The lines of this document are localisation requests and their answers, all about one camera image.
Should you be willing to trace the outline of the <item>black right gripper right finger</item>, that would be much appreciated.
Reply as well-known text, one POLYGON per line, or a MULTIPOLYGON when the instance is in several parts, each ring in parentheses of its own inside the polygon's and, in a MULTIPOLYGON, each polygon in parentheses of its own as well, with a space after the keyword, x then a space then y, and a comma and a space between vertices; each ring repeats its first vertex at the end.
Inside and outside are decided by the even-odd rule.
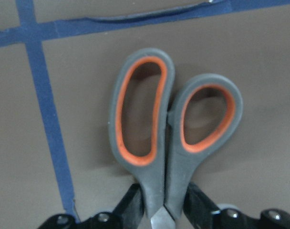
POLYGON ((189 183, 183 212, 195 229, 290 229, 290 214, 263 210, 258 219, 234 208, 219 208, 195 183, 189 183))

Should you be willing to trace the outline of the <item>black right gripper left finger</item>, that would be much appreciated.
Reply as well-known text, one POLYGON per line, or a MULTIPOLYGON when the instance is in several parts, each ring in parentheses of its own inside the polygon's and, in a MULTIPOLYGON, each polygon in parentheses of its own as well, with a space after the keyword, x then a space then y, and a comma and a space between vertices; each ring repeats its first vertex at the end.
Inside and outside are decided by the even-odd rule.
POLYGON ((83 222, 69 214, 56 214, 45 220, 41 229, 136 229, 144 216, 142 191, 132 184, 113 211, 102 211, 83 222))

